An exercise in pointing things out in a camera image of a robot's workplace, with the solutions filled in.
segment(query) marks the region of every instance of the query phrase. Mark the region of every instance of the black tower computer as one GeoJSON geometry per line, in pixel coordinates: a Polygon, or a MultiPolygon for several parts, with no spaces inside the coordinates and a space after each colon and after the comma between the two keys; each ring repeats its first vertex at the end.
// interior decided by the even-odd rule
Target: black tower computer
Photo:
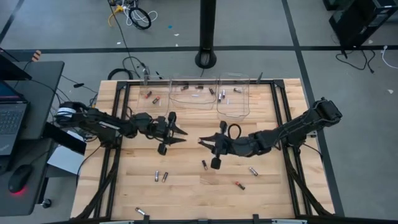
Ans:
{"type": "Polygon", "coordinates": [[[329,20],[343,47],[361,46],[398,9],[398,0],[349,0],[329,20]]]}
{"type": "Polygon", "coordinates": [[[0,55],[0,80],[31,80],[32,77],[0,55]]]}

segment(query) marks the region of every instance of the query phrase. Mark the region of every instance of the computer mouse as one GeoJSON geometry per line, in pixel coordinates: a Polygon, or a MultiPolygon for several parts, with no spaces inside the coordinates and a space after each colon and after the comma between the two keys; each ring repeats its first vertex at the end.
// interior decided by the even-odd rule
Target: computer mouse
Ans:
{"type": "Polygon", "coordinates": [[[30,164],[19,166],[9,179],[8,190],[11,193],[17,193],[21,191],[24,188],[27,180],[29,179],[32,171],[33,166],[30,164]]]}

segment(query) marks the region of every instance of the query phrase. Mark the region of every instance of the monitor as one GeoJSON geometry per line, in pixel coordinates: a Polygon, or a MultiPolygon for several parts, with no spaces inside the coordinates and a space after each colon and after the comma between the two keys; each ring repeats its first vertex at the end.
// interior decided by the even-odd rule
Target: monitor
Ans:
{"type": "Polygon", "coordinates": [[[32,77],[0,55],[0,80],[31,80],[32,77]]]}

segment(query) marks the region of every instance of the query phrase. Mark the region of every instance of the laptop keyboard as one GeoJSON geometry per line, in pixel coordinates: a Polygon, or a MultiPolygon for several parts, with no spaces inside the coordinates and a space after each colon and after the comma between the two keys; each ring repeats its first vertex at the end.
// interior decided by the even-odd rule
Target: laptop keyboard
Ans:
{"type": "Polygon", "coordinates": [[[0,110],[0,134],[17,133],[22,119],[22,112],[20,110],[0,110]]]}

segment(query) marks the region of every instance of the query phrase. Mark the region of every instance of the black desk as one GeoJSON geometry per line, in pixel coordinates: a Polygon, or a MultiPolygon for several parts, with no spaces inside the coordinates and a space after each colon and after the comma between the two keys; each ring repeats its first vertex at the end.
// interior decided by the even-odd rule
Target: black desk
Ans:
{"type": "MultiPolygon", "coordinates": [[[[24,68],[26,62],[15,64],[24,68]]],[[[32,62],[26,66],[25,71],[32,76],[33,80],[56,90],[63,66],[63,62],[32,62]]],[[[8,84],[15,86],[16,81],[8,82],[8,84]]],[[[34,162],[34,172],[29,177],[23,194],[13,195],[7,189],[8,180],[18,166],[28,164],[40,153],[53,148],[54,142],[82,154],[86,147],[84,142],[47,122],[55,96],[52,90],[32,81],[19,81],[16,90],[30,102],[30,107],[23,123],[24,129],[14,149],[14,158],[0,157],[0,165],[5,167],[5,164],[10,164],[9,171],[0,175],[0,216],[30,215],[34,205],[45,192],[48,181],[46,176],[48,153],[34,162]]]]}
{"type": "Polygon", "coordinates": [[[30,215],[38,202],[45,177],[47,159],[54,148],[51,139],[23,140],[17,143],[17,153],[12,168],[9,172],[0,176],[0,216],[30,215]],[[30,164],[35,158],[45,151],[40,159],[32,163],[34,169],[26,186],[17,194],[8,191],[8,180],[16,168],[23,164],[30,164]]]}

